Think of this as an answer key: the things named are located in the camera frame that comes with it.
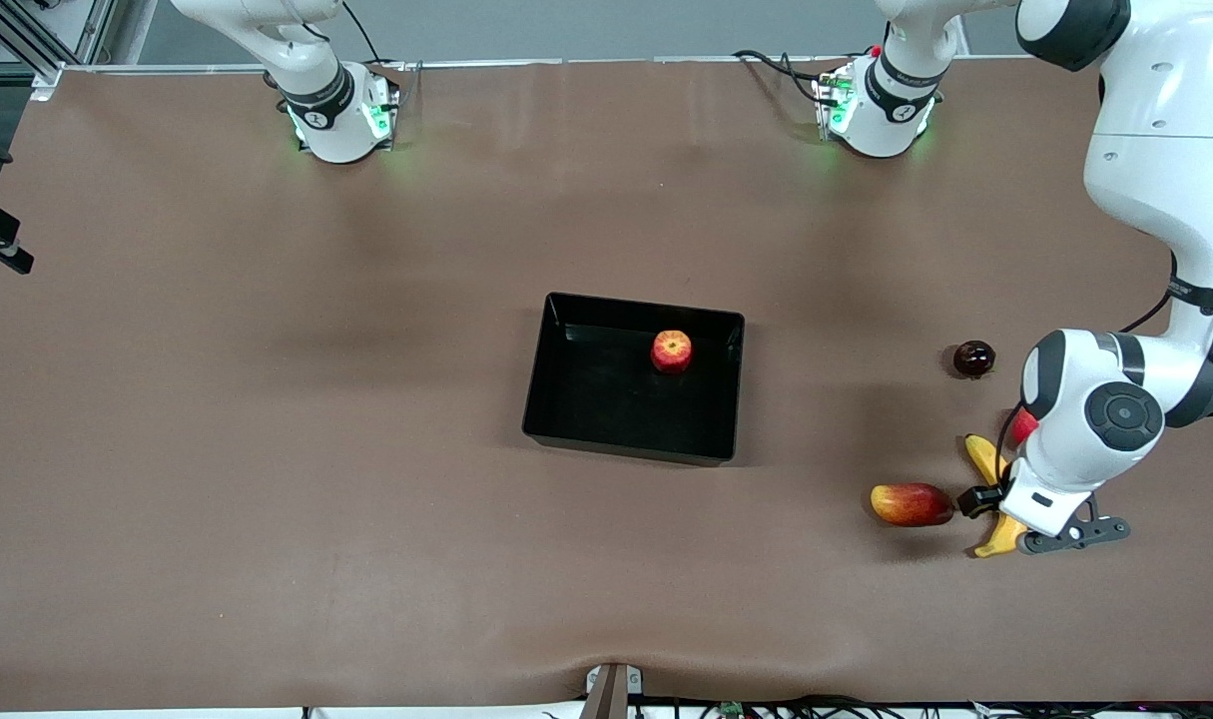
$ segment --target banana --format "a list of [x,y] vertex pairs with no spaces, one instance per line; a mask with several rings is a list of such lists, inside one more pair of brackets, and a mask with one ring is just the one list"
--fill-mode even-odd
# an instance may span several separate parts
[[[997,447],[979,435],[966,435],[966,451],[967,455],[970,455],[970,462],[979,469],[979,473],[984,474],[984,481],[989,486],[996,486],[998,479],[997,474],[993,473],[1004,473],[1004,469],[1007,469],[1007,461],[1003,457],[1000,460],[1002,467],[997,468],[996,466]],[[998,512],[997,515],[997,524],[992,530],[992,535],[989,536],[989,541],[983,547],[975,547],[974,549],[974,555],[979,559],[1009,554],[1018,549],[1019,537],[1027,531],[1026,524],[1012,518],[1012,515],[1002,512]]]

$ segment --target red apple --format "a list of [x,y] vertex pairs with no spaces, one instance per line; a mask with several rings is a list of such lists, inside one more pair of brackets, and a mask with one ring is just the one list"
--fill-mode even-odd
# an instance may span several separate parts
[[872,510],[898,527],[933,527],[952,519],[952,497],[926,483],[872,487]]
[[665,375],[679,375],[689,367],[693,350],[683,331],[662,331],[651,343],[651,364]]
[[1036,432],[1041,423],[1027,412],[1024,406],[1020,406],[1019,412],[1013,416],[1013,424],[1009,424],[1009,436],[1013,438],[1013,444],[1015,446],[1021,445],[1027,441],[1031,433]]

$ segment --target black tray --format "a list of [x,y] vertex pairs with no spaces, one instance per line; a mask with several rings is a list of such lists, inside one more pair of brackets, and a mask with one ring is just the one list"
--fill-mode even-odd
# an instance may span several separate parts
[[[679,375],[651,365],[661,331],[694,355]],[[522,430],[540,445],[693,464],[735,455],[744,315],[552,292],[543,302]]]

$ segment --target dark purple fruit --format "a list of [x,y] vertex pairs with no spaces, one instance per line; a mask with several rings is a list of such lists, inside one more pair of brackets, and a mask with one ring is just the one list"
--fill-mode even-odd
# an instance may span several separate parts
[[997,350],[981,339],[962,342],[962,346],[956,348],[956,354],[952,354],[953,367],[966,377],[983,377],[996,363]]

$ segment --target brown table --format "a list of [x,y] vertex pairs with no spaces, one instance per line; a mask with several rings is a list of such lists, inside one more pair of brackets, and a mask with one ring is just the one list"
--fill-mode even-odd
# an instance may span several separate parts
[[[397,150],[292,149],[257,76],[69,73],[2,173],[0,709],[651,695],[1213,700],[1213,421],[1134,536],[966,555],[876,483],[978,481],[1026,349],[1166,251],[1081,188],[1094,79],[967,61],[906,158],[734,64],[432,70]],[[747,316],[739,456],[520,433],[548,291]],[[983,337],[962,382],[945,347]]]

